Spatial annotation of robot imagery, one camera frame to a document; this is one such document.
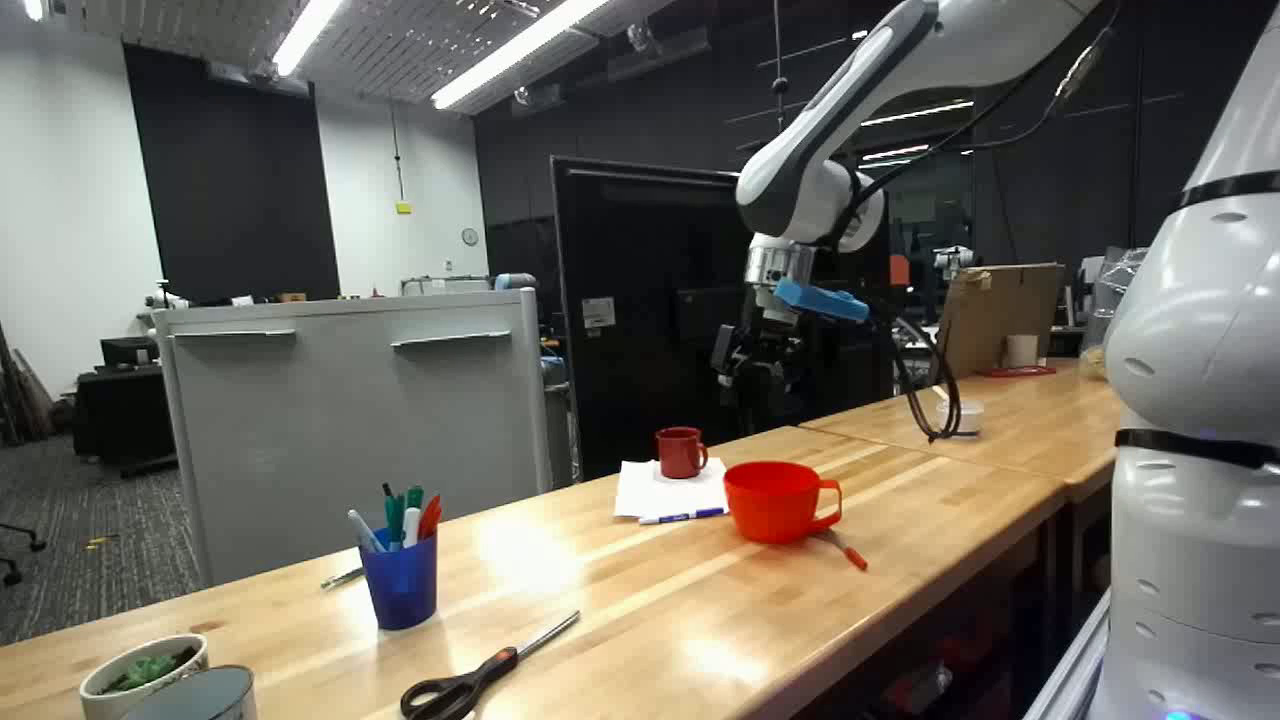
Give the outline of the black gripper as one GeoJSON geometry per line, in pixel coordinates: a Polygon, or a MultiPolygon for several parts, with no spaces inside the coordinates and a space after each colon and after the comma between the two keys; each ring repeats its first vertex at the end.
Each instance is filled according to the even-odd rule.
{"type": "Polygon", "coordinates": [[[712,373],[724,392],[787,392],[797,375],[799,331],[755,314],[719,326],[712,373]]]}

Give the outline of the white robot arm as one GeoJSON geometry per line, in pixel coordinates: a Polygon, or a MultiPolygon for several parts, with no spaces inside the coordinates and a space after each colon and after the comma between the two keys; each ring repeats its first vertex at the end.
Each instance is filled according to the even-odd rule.
{"type": "MultiPolygon", "coordinates": [[[[797,259],[853,236],[843,169],[872,111],[1043,65],[1102,0],[901,0],[736,171],[755,310],[787,320],[797,259]]],[[[1280,16],[1271,16],[1103,331],[1126,403],[1112,587],[1093,720],[1280,720],[1280,16]]]]}

